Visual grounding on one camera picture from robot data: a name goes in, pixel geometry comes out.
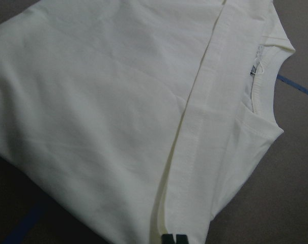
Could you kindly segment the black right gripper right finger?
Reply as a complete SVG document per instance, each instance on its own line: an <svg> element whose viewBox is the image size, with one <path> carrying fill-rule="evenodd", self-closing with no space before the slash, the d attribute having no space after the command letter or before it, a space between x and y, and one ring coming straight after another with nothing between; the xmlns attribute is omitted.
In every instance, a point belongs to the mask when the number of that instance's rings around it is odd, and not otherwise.
<svg viewBox="0 0 308 244"><path fill-rule="evenodd" d="M176 234L176 244L188 244L188 237L186 234Z"/></svg>

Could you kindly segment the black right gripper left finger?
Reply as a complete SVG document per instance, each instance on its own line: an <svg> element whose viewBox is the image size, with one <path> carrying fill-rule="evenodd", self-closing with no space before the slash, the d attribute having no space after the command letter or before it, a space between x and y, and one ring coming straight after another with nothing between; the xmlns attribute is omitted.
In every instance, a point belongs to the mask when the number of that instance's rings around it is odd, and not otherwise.
<svg viewBox="0 0 308 244"><path fill-rule="evenodd" d="M162 244L175 244L175 240L172 234L163 234L161 236Z"/></svg>

